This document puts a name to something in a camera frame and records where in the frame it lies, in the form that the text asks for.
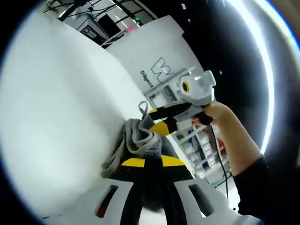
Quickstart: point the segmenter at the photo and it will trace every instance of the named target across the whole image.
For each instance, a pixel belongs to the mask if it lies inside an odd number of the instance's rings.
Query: human hand
[[[227,115],[230,114],[231,110],[224,104],[213,101],[204,109],[205,114],[213,118],[211,125],[219,126],[220,123],[226,120]],[[192,117],[193,125],[201,125],[200,121],[196,117]]]

